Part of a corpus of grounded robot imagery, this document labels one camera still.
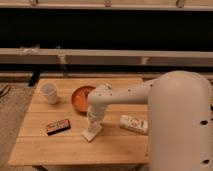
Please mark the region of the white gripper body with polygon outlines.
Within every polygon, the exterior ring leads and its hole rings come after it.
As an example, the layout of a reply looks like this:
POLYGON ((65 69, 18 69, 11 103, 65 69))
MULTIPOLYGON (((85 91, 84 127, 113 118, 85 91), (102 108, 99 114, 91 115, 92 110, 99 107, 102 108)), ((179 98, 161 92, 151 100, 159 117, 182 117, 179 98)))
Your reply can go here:
POLYGON ((94 115, 93 113, 88 112, 87 117, 89 121, 89 126, 88 126, 89 131, 95 131, 96 129, 100 127, 100 122, 103 119, 102 115, 94 115))

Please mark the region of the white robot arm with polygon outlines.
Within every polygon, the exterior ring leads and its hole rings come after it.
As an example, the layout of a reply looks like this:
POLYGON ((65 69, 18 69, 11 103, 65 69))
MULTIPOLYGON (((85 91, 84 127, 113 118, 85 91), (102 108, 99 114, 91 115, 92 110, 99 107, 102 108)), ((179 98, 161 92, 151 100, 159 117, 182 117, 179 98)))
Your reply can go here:
POLYGON ((204 76, 172 71, 117 90, 98 86, 88 95, 88 118, 102 120, 111 104, 146 104, 150 171, 213 171, 212 98, 204 76))

